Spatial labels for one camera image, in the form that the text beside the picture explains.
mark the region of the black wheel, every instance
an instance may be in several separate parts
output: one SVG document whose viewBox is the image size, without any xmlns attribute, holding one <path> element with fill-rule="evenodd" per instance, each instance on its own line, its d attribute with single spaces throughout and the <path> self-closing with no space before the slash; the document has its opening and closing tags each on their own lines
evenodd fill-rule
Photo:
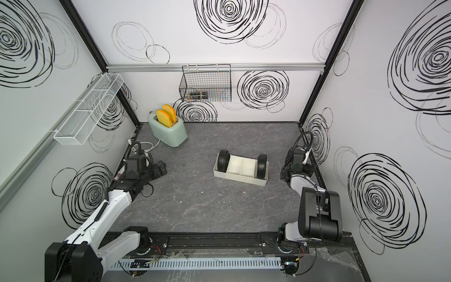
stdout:
<svg viewBox="0 0 451 282">
<path fill-rule="evenodd" d="M 266 154 L 260 154 L 257 159 L 257 178 L 265 179 L 266 175 Z"/>
<path fill-rule="evenodd" d="M 218 157 L 218 171 L 226 172 L 229 166 L 230 154 L 227 150 L 221 150 Z"/>
</svg>

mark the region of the wall-mounted basket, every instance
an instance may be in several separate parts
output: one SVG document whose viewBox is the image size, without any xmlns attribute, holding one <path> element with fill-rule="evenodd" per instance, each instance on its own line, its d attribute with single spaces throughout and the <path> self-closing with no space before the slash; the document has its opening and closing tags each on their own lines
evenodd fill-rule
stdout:
<svg viewBox="0 0 451 282">
<path fill-rule="evenodd" d="M 83 145 L 123 84 L 120 74 L 102 74 L 53 138 L 61 145 Z"/>
<path fill-rule="evenodd" d="M 182 70 L 179 86 L 182 101 L 232 101 L 229 64 L 185 65 Z"/>
</svg>

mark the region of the gray marble countertop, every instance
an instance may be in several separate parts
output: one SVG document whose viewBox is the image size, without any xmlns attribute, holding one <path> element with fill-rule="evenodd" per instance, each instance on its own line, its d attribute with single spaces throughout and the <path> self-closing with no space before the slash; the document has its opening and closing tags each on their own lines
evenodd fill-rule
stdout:
<svg viewBox="0 0 451 282">
<path fill-rule="evenodd" d="M 139 195 L 110 229 L 146 226 L 161 232 L 261 232 L 277 231 L 284 222 L 297 220 L 300 196 L 279 173 L 287 151 L 299 136 L 294 123 L 187 123 L 188 140 L 172 148 L 163 142 L 151 154 L 162 160 L 168 174 L 153 180 L 154 193 Z M 144 124 L 138 141 L 158 141 Z M 257 158 L 267 154 L 266 186 L 213 176 L 216 155 Z M 145 186 L 144 195 L 151 193 Z"/>
</svg>

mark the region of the toast slice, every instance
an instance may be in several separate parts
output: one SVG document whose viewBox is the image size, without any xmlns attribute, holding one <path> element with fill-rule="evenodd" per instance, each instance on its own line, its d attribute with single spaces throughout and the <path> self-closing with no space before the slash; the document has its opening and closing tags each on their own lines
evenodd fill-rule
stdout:
<svg viewBox="0 0 451 282">
<path fill-rule="evenodd" d="M 175 110 L 173 107 L 165 104 L 163 105 L 163 111 L 170 116 L 170 120 L 172 121 L 173 124 L 177 123 L 177 115 L 175 114 Z"/>
<path fill-rule="evenodd" d="M 172 127 L 172 121 L 170 120 L 170 116 L 165 111 L 157 110 L 156 118 L 158 119 L 158 122 L 161 123 L 162 125 Z"/>
</svg>

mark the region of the aluminum rail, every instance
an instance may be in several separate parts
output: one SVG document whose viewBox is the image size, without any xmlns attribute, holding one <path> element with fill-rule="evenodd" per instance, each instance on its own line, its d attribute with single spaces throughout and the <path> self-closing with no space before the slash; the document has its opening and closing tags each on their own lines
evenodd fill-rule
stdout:
<svg viewBox="0 0 451 282">
<path fill-rule="evenodd" d="M 132 65 L 107 65 L 109 72 L 128 73 L 128 72 L 165 72 L 182 71 L 182 66 L 189 65 L 193 72 L 200 71 L 252 71 L 252 70 L 313 70 L 323 71 L 324 63 L 252 63 L 252 64 L 230 64 L 224 66 L 221 64 L 132 64 Z"/>
<path fill-rule="evenodd" d="M 82 99 L 91 89 L 96 85 L 101 76 L 98 76 L 94 81 L 86 88 L 83 93 L 78 97 L 78 100 Z M 77 108 L 79 102 L 74 101 L 72 106 L 63 114 L 63 116 L 55 123 L 51 130 L 60 128 L 64 121 L 72 114 Z M 24 158 L 24 160 L 17 166 L 17 168 L 8 176 L 8 178 L 0 184 L 0 213 L 16 195 L 17 191 L 22 187 L 31 174 L 35 171 L 42 160 L 47 156 L 50 150 L 58 142 L 53 138 L 54 131 L 48 131 L 39 143 L 31 150 L 31 152 Z"/>
</svg>

